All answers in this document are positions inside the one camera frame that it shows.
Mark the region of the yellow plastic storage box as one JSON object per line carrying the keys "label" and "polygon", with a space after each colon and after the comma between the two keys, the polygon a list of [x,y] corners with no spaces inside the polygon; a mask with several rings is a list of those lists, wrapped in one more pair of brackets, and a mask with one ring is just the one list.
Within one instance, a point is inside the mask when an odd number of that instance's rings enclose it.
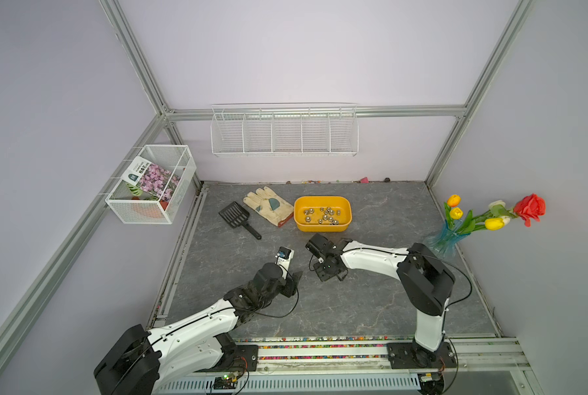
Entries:
{"label": "yellow plastic storage box", "polygon": [[[323,215],[329,215],[329,212],[319,212],[319,207],[331,207],[335,213],[333,218],[338,220],[338,224],[333,225],[331,220],[324,220]],[[303,211],[315,209],[314,214],[308,215],[311,217],[311,222],[305,222]],[[340,216],[336,215],[336,210],[341,210]],[[323,224],[318,224],[317,220],[323,219]],[[351,204],[345,197],[340,196],[303,196],[295,201],[294,205],[294,220],[298,230],[307,233],[332,233],[343,232],[348,229],[353,220]]]}

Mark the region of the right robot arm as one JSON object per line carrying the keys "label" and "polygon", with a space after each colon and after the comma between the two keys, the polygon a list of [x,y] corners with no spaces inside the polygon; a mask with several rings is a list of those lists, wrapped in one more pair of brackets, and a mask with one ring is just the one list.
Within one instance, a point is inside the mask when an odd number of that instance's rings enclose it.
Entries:
{"label": "right robot arm", "polygon": [[305,248],[317,259],[312,270],[321,281],[343,280],[351,270],[378,273],[399,281],[417,310],[413,348],[433,354],[444,340],[445,315],[456,282],[447,265],[424,244],[391,249],[315,234]]}

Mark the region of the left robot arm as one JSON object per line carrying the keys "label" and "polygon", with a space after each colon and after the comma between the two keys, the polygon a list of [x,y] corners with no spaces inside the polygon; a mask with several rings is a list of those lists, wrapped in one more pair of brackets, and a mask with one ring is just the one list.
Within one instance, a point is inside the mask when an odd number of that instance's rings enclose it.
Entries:
{"label": "left robot arm", "polygon": [[302,271],[266,263],[254,278],[208,308],[167,326],[126,329],[95,368],[101,394],[152,394],[184,375],[221,365],[236,344],[229,332],[247,323],[276,296],[298,293]]}

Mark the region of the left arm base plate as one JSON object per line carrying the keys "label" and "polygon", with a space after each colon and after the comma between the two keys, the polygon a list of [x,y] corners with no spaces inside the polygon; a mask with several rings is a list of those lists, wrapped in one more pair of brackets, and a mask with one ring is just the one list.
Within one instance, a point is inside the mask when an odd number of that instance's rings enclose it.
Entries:
{"label": "left arm base plate", "polygon": [[256,345],[236,345],[224,351],[221,359],[209,369],[202,369],[199,373],[225,372],[245,369],[249,372],[257,370],[259,362],[259,347]]}

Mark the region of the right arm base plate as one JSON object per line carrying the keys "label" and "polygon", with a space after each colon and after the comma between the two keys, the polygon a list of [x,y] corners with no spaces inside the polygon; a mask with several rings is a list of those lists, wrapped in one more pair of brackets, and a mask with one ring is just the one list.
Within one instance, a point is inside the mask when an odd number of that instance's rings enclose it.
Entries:
{"label": "right arm base plate", "polygon": [[390,342],[387,352],[393,370],[444,370],[458,366],[456,354],[448,342],[442,342],[434,352],[416,342]]}

